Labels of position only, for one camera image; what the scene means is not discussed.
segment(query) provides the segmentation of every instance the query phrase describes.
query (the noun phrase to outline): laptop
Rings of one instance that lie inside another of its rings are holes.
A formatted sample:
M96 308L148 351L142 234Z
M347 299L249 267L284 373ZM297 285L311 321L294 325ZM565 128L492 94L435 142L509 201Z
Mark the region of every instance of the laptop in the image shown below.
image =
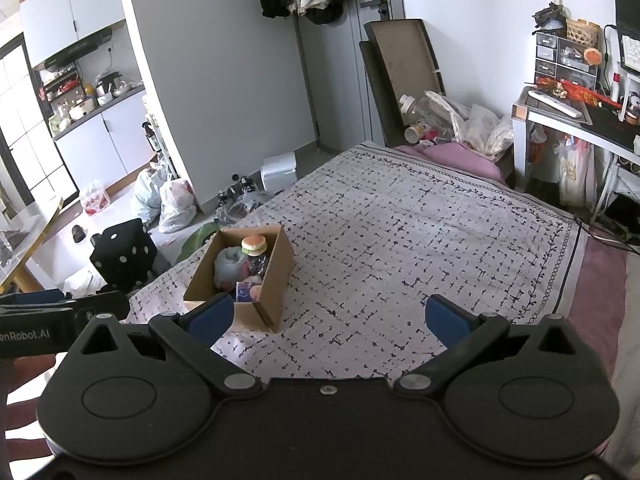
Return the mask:
M616 0L622 66L640 75L640 0Z

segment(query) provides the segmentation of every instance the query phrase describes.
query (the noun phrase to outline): green bag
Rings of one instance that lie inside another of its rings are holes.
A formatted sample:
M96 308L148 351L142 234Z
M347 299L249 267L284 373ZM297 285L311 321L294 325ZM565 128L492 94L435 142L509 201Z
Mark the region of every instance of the green bag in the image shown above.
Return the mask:
M186 260L195 251L201 248L206 243L206 241L216 233L218 229L220 229L220 227L216 222L209 222L208 224L204 224L201 228L194 232L182 245L182 250L180 251L180 256L178 256L176 264L179 264L181 261Z

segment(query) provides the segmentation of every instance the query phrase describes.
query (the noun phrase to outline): pink blanket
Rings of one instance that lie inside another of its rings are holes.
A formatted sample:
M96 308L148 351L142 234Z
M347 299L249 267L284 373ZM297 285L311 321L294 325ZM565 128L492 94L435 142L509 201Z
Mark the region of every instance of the pink blanket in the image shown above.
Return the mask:
M505 184L500 169L494 163L457 142L429 147L421 144L398 146L396 150L407 155L419 156L429 162L435 162L454 170L465 171L479 178L487 178Z
M625 297L626 251L589 238L568 320L600 356L609 378L616 366Z

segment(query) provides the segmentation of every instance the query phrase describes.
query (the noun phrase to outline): keyboard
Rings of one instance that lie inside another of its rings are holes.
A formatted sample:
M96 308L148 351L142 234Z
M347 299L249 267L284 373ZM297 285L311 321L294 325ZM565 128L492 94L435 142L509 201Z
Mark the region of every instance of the keyboard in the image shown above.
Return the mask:
M622 36L625 65L636 72L640 72L640 41L628 36Z

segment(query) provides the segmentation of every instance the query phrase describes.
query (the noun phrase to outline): white storage box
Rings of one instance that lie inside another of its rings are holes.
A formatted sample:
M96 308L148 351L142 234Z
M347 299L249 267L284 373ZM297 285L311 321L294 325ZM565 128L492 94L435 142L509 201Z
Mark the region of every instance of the white storage box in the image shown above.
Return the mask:
M296 154L291 152L266 158L260 174L266 192L277 193L286 189L298 181Z

